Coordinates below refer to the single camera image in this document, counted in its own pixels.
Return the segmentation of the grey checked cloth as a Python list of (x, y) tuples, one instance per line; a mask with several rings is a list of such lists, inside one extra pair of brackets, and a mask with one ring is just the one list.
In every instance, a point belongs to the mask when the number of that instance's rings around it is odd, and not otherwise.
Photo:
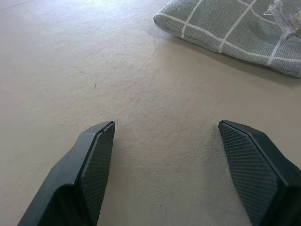
[(301, 20), (301, 0), (170, 0), (153, 20), (210, 51), (301, 78), (301, 35), (284, 36), (271, 10), (276, 1), (282, 18)]

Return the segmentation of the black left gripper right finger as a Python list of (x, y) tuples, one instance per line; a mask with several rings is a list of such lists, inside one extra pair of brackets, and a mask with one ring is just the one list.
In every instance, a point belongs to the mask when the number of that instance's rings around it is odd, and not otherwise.
[(301, 226), (301, 170), (257, 129), (227, 120), (218, 129), (252, 226)]

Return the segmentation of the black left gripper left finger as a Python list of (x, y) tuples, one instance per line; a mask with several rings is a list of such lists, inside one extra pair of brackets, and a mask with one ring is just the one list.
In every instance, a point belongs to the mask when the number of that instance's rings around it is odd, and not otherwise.
[(96, 226), (114, 134), (113, 121), (83, 131), (52, 167), (17, 226)]

